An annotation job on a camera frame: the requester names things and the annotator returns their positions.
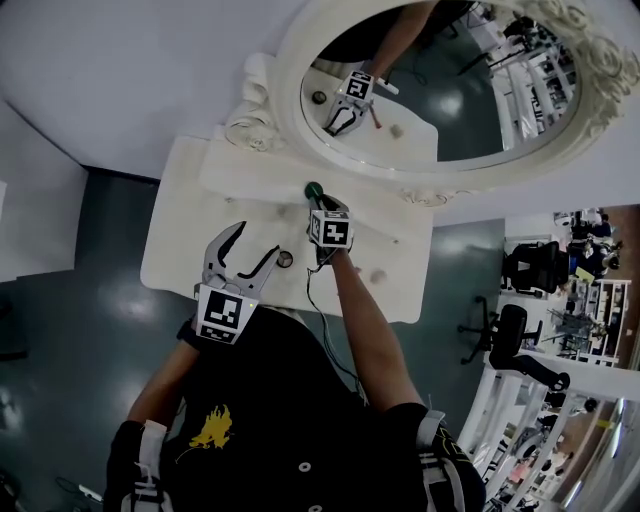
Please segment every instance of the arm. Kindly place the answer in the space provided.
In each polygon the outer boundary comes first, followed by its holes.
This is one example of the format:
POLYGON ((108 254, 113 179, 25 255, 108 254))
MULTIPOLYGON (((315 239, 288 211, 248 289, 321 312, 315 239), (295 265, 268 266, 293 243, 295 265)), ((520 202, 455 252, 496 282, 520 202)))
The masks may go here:
POLYGON ((180 341, 133 403, 127 420, 144 423, 149 419, 171 428, 182 400, 184 377, 199 355, 198 350, 185 341, 180 341))
POLYGON ((336 252, 331 265, 356 371, 369 402, 379 411, 407 402, 421 404, 398 338, 360 280, 347 251, 336 252))
POLYGON ((400 17, 382 40, 369 74, 377 80, 411 46, 427 23, 439 0, 418 2, 402 9, 400 17))

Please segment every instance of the black chair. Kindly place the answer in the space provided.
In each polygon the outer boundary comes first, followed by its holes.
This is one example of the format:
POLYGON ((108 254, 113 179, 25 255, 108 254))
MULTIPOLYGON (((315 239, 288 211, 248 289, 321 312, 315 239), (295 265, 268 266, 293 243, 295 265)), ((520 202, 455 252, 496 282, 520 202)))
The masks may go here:
POLYGON ((505 256, 502 279, 503 290, 515 289, 518 293, 537 298, 542 297, 540 290, 555 293, 559 285, 569 280, 569 255, 560 250, 558 242, 520 244, 505 256))
POLYGON ((458 326, 458 332, 480 334, 480 341, 476 344, 471 356, 468 359, 462 359, 461 364, 469 364, 481 350, 490 350, 489 362, 496 370, 515 370, 523 375, 530 375, 553 391, 563 391, 569 387, 570 379, 567 373, 558 374, 531 356, 518 355, 524 340, 531 339, 537 342, 540 339, 542 322, 538 324, 535 332, 525 332, 527 325, 525 309, 507 304, 502 308, 500 316, 492 312, 493 318, 489 321, 487 300, 484 297, 476 297, 476 302, 482 303, 484 326, 482 329, 458 326))

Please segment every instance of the white mirror frame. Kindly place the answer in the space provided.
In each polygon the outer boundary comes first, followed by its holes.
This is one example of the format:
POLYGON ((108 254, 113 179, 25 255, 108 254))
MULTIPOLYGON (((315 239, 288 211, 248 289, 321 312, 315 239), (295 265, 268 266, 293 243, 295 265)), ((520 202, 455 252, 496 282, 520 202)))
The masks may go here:
POLYGON ((579 75, 574 100, 561 120, 532 142, 482 158, 393 169, 355 160, 322 142, 308 125, 300 101, 303 77, 337 36, 406 0, 311 0, 286 33, 268 69, 265 107, 280 138, 317 166, 375 180, 409 202, 439 206, 460 192, 511 185, 565 165, 587 149, 621 115, 625 98, 640 86, 640 63, 629 49, 602 35, 584 5, 572 0, 490 0, 525 14, 559 36, 579 75))

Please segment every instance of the green ball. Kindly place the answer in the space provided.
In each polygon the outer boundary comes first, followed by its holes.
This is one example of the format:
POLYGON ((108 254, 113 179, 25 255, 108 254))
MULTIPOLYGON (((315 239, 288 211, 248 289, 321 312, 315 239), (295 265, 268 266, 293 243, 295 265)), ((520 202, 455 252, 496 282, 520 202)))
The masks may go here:
POLYGON ((322 185, 317 181, 310 181, 307 183, 307 186, 304 187, 304 196, 307 199, 320 197, 322 194, 324 194, 324 190, 322 189, 322 185))

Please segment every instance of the cable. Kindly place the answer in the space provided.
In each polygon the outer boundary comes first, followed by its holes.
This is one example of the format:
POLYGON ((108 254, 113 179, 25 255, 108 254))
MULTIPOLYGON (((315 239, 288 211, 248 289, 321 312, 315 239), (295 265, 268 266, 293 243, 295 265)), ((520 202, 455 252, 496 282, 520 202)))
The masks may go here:
POLYGON ((356 374, 354 374, 351 370, 349 370, 346 367, 346 365, 339 359, 339 357, 336 354, 337 351, 335 346, 333 345, 333 340, 331 339, 331 333, 329 331, 329 323, 327 321, 327 317, 322 311, 320 311, 320 308, 316 306, 316 303, 311 298, 311 277, 314 274, 317 274, 318 272, 320 272, 322 267, 324 267, 325 263, 331 259, 331 257, 335 254, 335 252, 336 250, 333 250, 324 260, 322 260, 319 263, 316 269, 312 270, 310 268, 307 268, 307 298, 309 299, 309 302, 311 303, 313 308, 320 314, 320 318, 322 319, 322 344, 324 346, 325 352, 327 353, 327 356, 338 369, 340 369, 342 372, 349 375, 354 380, 356 391, 366 401, 366 398, 364 397, 364 390, 362 389, 362 385, 360 383, 360 379, 356 374))

